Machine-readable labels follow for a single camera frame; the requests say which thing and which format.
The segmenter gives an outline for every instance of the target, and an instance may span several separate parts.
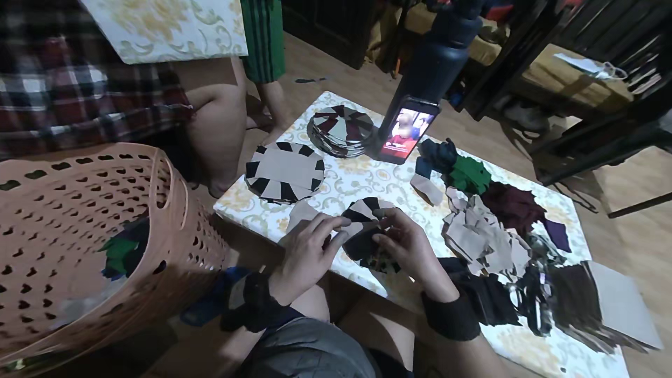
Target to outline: floral pattern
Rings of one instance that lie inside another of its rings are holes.
[[[310,117],[317,110],[339,104],[365,112],[376,126],[382,122],[382,115],[326,91],[280,137],[279,141],[304,143],[313,147],[306,134],[306,125]],[[511,184],[521,190],[531,190],[536,196],[537,203],[547,209],[546,216],[566,225],[573,251],[571,254],[565,254],[567,264],[591,259],[577,212],[570,198],[469,153],[461,150],[458,152],[463,156],[482,161],[486,169],[492,173],[493,180]],[[414,151],[403,165],[375,161],[365,155],[352,159],[339,159],[326,153],[321,155],[325,161],[325,181],[320,192],[308,199],[308,203],[316,210],[329,215],[340,215],[351,202],[363,197],[377,196],[395,203],[422,225],[437,256],[452,256],[441,236],[443,218],[450,213],[448,200],[445,198],[439,206],[431,206],[409,184],[415,173],[415,160],[419,156],[417,151]],[[437,187],[445,188],[437,172],[432,173],[431,181]],[[285,235],[292,206],[269,204],[251,195],[241,177],[217,201],[214,209],[221,217],[227,217],[278,242]],[[533,227],[538,233],[546,233],[540,223],[536,223]],[[337,254],[331,270],[404,308],[422,313],[419,285],[414,284],[403,272],[399,274],[372,272],[350,260],[343,250]],[[505,282],[506,278],[501,276],[501,279]],[[617,349],[614,355],[596,353],[555,328],[549,337],[539,338],[525,326],[526,320],[524,317],[520,319],[522,327],[481,326],[481,330],[498,354],[546,377],[628,376],[620,349]]]
[[[124,63],[247,55],[240,0],[81,0]]]

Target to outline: person's left hand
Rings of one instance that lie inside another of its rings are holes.
[[[331,239],[331,232],[349,224],[347,218],[319,213],[290,237],[282,264],[268,280],[270,293],[280,305],[289,305],[325,275],[348,238],[347,231],[340,231]]]

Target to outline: smartphone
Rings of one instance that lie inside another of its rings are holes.
[[[406,96],[392,119],[387,136],[378,151],[378,159],[403,164],[440,112],[438,104]]]

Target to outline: phone screen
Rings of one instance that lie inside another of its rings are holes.
[[[435,114],[401,108],[380,152],[388,156],[406,159],[413,151],[413,147],[425,134],[434,117],[436,117]]]

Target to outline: laundry basket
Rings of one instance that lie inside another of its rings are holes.
[[[98,250],[148,208],[149,242],[136,270],[102,304],[62,324],[64,301],[110,283]],[[60,352],[64,362],[193,303],[227,263],[228,246],[207,215],[154,147],[116,143],[0,163],[0,366]],[[0,369],[0,377],[16,374],[25,371]]]

